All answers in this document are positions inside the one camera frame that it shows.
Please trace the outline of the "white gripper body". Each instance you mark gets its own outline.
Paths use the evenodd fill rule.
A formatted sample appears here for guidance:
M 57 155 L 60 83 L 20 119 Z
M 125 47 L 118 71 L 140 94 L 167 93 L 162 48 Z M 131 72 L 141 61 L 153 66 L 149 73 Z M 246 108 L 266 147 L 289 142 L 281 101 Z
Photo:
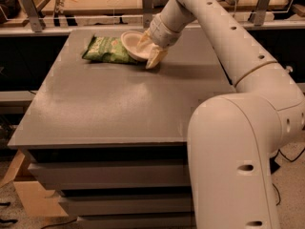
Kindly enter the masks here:
M 160 14 L 157 14 L 152 20 L 149 33 L 152 42 L 161 48 L 168 48 L 174 45 L 180 37 L 180 33 L 171 31 L 166 27 Z

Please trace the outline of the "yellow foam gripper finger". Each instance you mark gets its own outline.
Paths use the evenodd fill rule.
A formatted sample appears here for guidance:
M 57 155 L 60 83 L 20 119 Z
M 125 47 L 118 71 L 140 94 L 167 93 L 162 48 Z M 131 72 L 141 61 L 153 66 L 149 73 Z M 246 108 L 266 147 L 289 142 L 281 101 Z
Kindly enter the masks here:
M 153 42 L 151 38 L 151 33 L 149 30 L 143 32 L 141 38 L 139 39 L 136 51 L 137 52 L 150 52 L 153 48 Z
M 168 50 L 161 48 L 159 46 L 153 46 L 149 54 L 149 58 L 146 64 L 147 69 L 152 69 L 156 67 L 167 55 Z

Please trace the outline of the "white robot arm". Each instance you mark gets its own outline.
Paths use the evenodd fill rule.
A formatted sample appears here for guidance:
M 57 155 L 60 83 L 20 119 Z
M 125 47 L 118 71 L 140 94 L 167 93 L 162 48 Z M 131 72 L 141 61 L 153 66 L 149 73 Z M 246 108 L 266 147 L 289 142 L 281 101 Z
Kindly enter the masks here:
M 197 229 L 280 229 L 269 158 L 304 127 L 305 97 L 217 0 L 169 0 L 143 38 L 155 67 L 197 21 L 235 88 L 201 103 L 188 127 Z

